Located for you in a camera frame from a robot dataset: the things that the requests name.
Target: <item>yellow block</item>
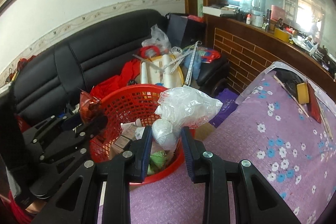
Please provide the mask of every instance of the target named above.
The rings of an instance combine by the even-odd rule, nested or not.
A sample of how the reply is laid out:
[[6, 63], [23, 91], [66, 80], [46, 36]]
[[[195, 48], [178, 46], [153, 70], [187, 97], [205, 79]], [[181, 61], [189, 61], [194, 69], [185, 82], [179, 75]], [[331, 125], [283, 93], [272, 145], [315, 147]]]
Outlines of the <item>yellow block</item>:
[[274, 29], [274, 36], [276, 38], [279, 38], [283, 42], [289, 42], [289, 37], [290, 37], [289, 33], [284, 32], [284, 31], [282, 31], [282, 30], [280, 30], [278, 28]]
[[308, 93], [308, 87], [306, 83], [297, 84], [297, 97], [299, 104], [307, 104], [309, 103], [309, 93]]

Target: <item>red snack wrapper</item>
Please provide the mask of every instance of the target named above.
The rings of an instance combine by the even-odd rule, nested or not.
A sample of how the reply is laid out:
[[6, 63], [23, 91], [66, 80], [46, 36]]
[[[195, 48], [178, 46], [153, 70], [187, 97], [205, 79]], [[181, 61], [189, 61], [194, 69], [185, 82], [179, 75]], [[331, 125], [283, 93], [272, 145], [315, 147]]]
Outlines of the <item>red snack wrapper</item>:
[[82, 90], [79, 101], [79, 114], [82, 121], [85, 124], [91, 122], [101, 113], [101, 110], [100, 100]]

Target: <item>silver screw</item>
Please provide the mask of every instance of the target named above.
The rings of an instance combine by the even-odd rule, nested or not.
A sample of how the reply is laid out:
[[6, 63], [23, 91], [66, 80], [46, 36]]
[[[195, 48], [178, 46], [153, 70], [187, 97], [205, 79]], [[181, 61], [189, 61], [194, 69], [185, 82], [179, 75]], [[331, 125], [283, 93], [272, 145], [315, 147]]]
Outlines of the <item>silver screw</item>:
[[213, 153], [210, 151], [204, 151], [203, 152], [203, 157], [205, 158], [211, 158], [213, 156]]
[[250, 167], [251, 162], [249, 160], [242, 160], [241, 165], [244, 166], [244, 167]]
[[133, 153], [131, 152], [131, 151], [125, 151], [124, 153], [123, 153], [123, 157], [125, 157], [125, 158], [129, 158], [129, 157], [131, 157], [133, 155]]
[[84, 163], [84, 166], [86, 167], [86, 168], [90, 168], [90, 167], [92, 167], [93, 166], [93, 161], [92, 160], [87, 160], [85, 163]]

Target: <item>wallpaper border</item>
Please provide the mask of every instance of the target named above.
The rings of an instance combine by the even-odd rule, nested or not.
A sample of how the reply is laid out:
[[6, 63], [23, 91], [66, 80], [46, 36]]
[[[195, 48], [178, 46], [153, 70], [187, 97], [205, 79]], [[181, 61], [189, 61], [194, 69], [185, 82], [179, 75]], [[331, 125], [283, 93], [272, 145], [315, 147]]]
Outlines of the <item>wallpaper border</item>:
[[14, 71], [17, 62], [21, 58], [29, 58], [32, 55], [37, 55], [40, 52], [46, 50], [52, 45], [62, 41], [70, 35], [85, 29], [97, 22], [105, 19], [125, 14], [135, 10], [147, 9], [147, 8], [159, 8], [164, 5], [183, 4], [184, 0], [128, 0], [124, 2], [118, 2], [109, 6], [88, 12], [80, 15], [58, 27], [46, 33], [40, 37], [29, 47], [24, 49], [1, 73], [0, 73], [0, 86], [2, 86], [6, 78], [8, 77], [8, 70], [11, 68]]

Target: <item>white tube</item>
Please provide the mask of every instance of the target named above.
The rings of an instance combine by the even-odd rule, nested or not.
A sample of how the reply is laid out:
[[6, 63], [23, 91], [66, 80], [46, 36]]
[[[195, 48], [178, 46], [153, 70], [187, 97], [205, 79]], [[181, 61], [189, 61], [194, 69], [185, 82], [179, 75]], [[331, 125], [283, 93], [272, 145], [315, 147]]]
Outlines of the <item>white tube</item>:
[[147, 64], [141, 63], [141, 84], [148, 84]]
[[[169, 62], [172, 61], [172, 58], [169, 54], [165, 54], [162, 56], [162, 66], [168, 65]], [[169, 67], [165, 68], [165, 72], [163, 73], [163, 86], [171, 89], [175, 87], [175, 81], [174, 77], [171, 73], [172, 68], [174, 67], [174, 64], [170, 65]]]

